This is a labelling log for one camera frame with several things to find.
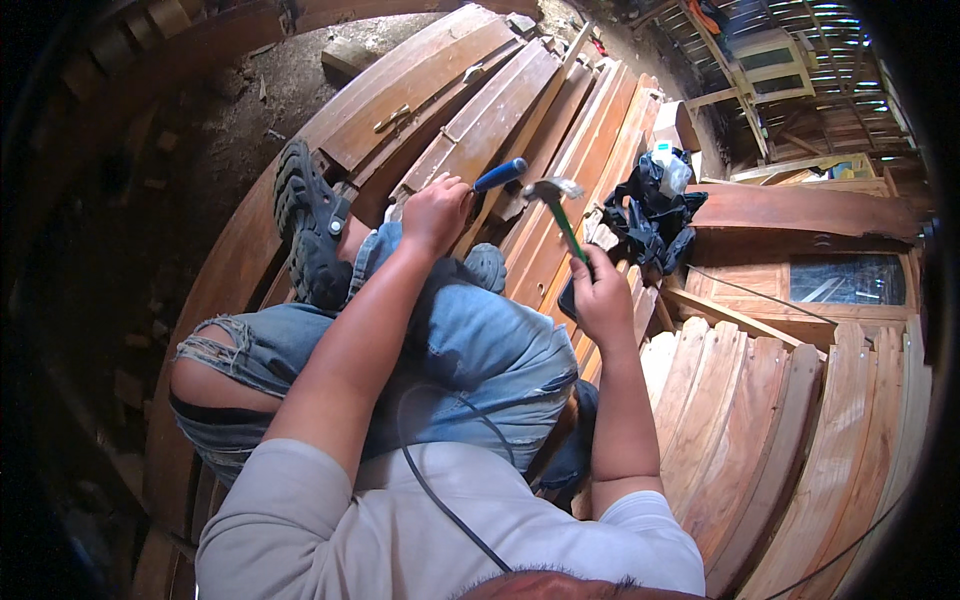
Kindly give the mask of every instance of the blue chisel handle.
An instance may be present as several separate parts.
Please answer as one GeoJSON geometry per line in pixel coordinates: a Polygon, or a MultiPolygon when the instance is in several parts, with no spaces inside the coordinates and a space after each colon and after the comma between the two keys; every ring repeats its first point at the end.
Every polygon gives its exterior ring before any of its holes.
{"type": "Polygon", "coordinates": [[[473,185],[473,191],[477,194],[486,192],[495,188],[497,185],[503,185],[508,181],[513,181],[527,172],[527,161],[521,156],[505,162],[495,169],[491,169],[486,175],[481,177],[473,185]]]}

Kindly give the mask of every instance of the ripped jeans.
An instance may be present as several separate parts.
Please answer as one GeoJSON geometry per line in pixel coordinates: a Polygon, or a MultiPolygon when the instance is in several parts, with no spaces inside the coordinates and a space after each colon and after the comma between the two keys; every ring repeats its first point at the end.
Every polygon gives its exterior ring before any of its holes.
{"type": "MultiPolygon", "coordinates": [[[[400,223],[371,232],[357,254],[348,301],[399,240],[400,223]]],[[[577,360],[566,332],[549,317],[472,281],[452,258],[434,265],[396,367],[373,409],[362,460],[400,448],[400,419],[403,443],[483,446],[522,473],[550,433],[577,380],[577,360]]],[[[197,326],[178,346],[177,358],[199,361],[283,398],[332,322],[321,310],[301,303],[217,317],[197,326]],[[209,324],[222,327],[236,348],[196,335],[209,324]]],[[[196,410],[175,398],[172,403],[183,433],[227,485],[273,417],[243,409],[196,410]]]]}

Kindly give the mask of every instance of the dirt floor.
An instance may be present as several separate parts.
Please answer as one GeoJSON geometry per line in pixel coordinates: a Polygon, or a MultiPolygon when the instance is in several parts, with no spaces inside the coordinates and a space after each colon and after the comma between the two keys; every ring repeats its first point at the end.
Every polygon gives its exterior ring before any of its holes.
{"type": "MultiPolygon", "coordinates": [[[[540,0],[540,7],[546,33],[571,40],[570,17],[578,26],[593,20],[610,56],[657,77],[668,97],[702,92],[662,32],[624,24],[635,7],[605,0],[540,0]]],[[[36,316],[35,339],[46,340],[41,349],[60,357],[60,376],[83,391],[112,444],[142,452],[145,439],[140,412],[114,395],[115,370],[142,382],[149,411],[169,329],[220,231],[284,139],[346,84],[324,72],[326,44],[344,36],[382,56],[441,16],[347,23],[241,57],[161,99],[132,164],[111,158],[78,182],[37,245],[19,301],[36,316]],[[163,132],[177,137],[172,151],[156,145],[163,132]],[[124,196],[114,180],[129,168],[132,187],[124,196]],[[146,347],[132,347],[128,334],[144,336],[146,347]]],[[[696,127],[704,175],[725,175],[717,126],[698,118],[696,127]]]]}

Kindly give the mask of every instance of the person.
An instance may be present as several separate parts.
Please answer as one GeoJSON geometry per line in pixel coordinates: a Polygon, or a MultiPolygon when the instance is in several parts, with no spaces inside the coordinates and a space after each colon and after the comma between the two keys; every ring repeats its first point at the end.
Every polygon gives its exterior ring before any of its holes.
{"type": "Polygon", "coordinates": [[[570,265],[578,325],[603,358],[595,520],[579,521],[521,475],[577,381],[576,357],[563,327],[496,293],[499,251],[444,257],[469,186],[440,174],[402,224],[347,217],[335,237],[331,195],[305,144],[289,144],[275,215],[292,279],[299,298],[341,304],[218,317],[179,347],[178,423],[230,485],[201,537],[201,597],[703,595],[701,556],[662,495],[630,289],[606,255],[585,248],[592,279],[570,265]]]}

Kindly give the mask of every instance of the hand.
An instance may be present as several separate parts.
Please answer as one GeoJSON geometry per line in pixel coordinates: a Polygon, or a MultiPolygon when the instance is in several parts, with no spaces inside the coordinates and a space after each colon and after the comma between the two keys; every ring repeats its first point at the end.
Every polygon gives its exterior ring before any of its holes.
{"type": "Polygon", "coordinates": [[[595,280],[579,258],[570,258],[577,326],[601,349],[636,343],[634,301],[627,277],[616,270],[607,253],[591,244],[584,254],[593,267],[595,280]]]}
{"type": "Polygon", "coordinates": [[[440,258],[464,229],[473,194],[459,177],[442,173],[403,207],[403,240],[440,258]]]}

